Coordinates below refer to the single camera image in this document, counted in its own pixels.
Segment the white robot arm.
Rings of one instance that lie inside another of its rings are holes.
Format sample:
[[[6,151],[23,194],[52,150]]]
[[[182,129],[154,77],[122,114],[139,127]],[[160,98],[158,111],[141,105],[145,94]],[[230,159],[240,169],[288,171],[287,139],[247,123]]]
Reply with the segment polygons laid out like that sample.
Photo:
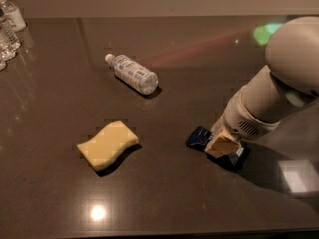
[[[315,104],[318,94],[319,18],[301,17],[270,37],[265,65],[229,100],[204,151],[215,158],[236,153],[245,141],[262,138]]]

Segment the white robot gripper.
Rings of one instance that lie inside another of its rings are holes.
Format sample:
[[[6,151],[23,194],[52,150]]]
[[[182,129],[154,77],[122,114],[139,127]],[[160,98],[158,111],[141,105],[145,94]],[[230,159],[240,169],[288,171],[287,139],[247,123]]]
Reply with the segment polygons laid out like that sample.
[[[236,153],[240,140],[255,141],[276,130],[281,118],[280,92],[275,87],[252,88],[244,85],[228,102],[211,128],[214,133],[205,152],[215,158]]]

